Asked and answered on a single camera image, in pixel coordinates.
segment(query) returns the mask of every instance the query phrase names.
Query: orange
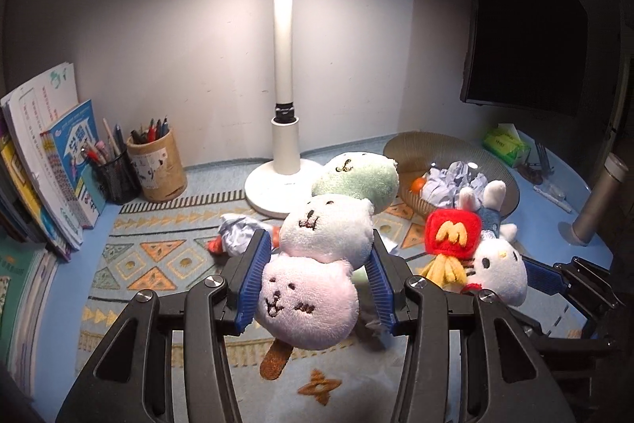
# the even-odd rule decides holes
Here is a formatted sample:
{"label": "orange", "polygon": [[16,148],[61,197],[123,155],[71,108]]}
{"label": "orange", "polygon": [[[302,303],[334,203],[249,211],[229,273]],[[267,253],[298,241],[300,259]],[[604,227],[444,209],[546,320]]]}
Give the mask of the orange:
{"label": "orange", "polygon": [[410,191],[412,191],[414,194],[418,194],[420,195],[420,191],[423,189],[423,187],[425,186],[425,183],[427,183],[427,180],[425,178],[416,178],[410,186]]}

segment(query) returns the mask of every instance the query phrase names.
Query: stack of books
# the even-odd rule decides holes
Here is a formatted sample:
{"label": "stack of books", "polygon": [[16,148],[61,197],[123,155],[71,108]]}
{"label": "stack of books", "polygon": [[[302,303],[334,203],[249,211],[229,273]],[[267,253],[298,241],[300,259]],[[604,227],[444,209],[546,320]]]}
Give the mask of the stack of books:
{"label": "stack of books", "polygon": [[0,362],[29,397],[39,326],[57,266],[44,245],[0,235]]}
{"label": "stack of books", "polygon": [[56,268],[105,207],[82,152],[99,137],[91,101],[78,102],[71,63],[20,85],[0,106],[0,364],[32,396]]}
{"label": "stack of books", "polygon": [[0,105],[0,224],[13,238],[48,242],[71,260],[83,229],[94,226],[105,206],[81,152],[99,140],[92,103],[78,103],[74,67],[62,63]]}

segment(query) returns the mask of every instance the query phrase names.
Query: tissue box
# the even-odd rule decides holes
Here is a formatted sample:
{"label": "tissue box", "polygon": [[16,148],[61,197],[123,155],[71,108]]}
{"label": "tissue box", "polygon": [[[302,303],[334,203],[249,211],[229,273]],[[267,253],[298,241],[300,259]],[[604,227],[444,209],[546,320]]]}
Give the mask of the tissue box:
{"label": "tissue box", "polygon": [[483,147],[511,167],[524,163],[531,152],[531,147],[521,141],[513,125],[499,125],[489,131]]}

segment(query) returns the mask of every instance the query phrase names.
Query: yellow m logo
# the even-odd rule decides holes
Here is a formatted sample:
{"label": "yellow m logo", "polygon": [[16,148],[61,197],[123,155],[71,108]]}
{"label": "yellow m logo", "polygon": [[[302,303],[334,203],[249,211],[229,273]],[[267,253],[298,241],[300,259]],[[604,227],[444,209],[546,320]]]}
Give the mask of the yellow m logo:
{"label": "yellow m logo", "polygon": [[446,220],[438,228],[436,242],[442,242],[447,238],[452,244],[458,242],[464,248],[467,245],[467,228],[461,222],[454,224],[450,220]]}

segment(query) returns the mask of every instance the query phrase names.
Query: thermos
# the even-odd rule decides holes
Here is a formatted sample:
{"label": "thermos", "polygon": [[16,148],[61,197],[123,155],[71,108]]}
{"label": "thermos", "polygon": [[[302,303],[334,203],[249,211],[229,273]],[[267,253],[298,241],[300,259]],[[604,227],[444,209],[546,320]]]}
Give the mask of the thermos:
{"label": "thermos", "polygon": [[625,180],[627,171],[627,165],[619,157],[612,153],[607,156],[597,184],[573,222],[573,238],[582,246],[587,246],[592,240],[599,221],[614,198],[619,185]]}

